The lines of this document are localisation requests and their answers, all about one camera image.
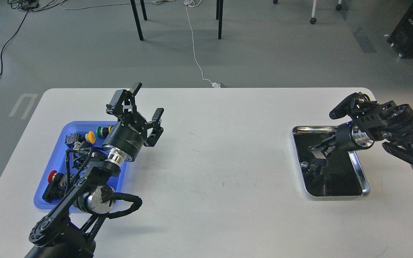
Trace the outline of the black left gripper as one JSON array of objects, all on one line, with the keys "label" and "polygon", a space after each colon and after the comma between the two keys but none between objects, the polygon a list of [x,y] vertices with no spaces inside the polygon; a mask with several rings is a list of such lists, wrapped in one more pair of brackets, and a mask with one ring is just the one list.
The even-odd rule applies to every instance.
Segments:
[{"label": "black left gripper", "polygon": [[142,83],[135,83],[128,90],[117,90],[110,103],[107,104],[106,113],[113,115],[118,122],[113,126],[110,134],[104,140],[102,147],[108,151],[117,148],[128,155],[127,161],[135,161],[139,151],[144,146],[154,147],[163,133],[161,117],[164,108],[157,108],[151,122],[143,126],[143,117],[137,111],[135,96],[142,87]]}]

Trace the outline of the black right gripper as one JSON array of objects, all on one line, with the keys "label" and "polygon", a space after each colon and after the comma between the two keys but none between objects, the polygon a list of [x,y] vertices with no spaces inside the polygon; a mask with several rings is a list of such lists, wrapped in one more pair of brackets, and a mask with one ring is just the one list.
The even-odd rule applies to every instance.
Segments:
[{"label": "black right gripper", "polygon": [[319,145],[308,146],[308,151],[317,159],[328,159],[337,150],[366,150],[374,145],[374,141],[362,132],[354,123],[344,123],[336,128],[336,132],[323,139]]}]

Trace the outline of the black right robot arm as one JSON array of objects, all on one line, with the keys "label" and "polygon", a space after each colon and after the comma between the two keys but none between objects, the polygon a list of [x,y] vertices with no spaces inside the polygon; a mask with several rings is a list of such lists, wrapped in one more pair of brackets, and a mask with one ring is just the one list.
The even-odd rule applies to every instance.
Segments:
[{"label": "black right robot arm", "polygon": [[331,119],[351,118],[335,127],[327,139],[308,150],[318,159],[328,159],[335,150],[366,150],[382,142],[384,150],[413,165],[413,108],[394,101],[380,104],[367,94],[348,95],[329,113]]}]

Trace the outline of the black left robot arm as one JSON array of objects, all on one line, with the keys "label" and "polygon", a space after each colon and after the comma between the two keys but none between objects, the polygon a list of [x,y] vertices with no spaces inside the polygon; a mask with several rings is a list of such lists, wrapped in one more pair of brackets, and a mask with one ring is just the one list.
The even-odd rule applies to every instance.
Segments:
[{"label": "black left robot arm", "polygon": [[95,237],[106,219],[137,211],[138,196],[116,192],[108,181],[118,177],[125,162],[133,162],[143,146],[153,147],[163,133],[157,108],[151,121],[137,111],[135,97],[142,83],[117,90],[106,112],[117,118],[113,126],[66,138],[65,173],[52,172],[44,201],[59,203],[33,227],[28,258],[91,258]]}]

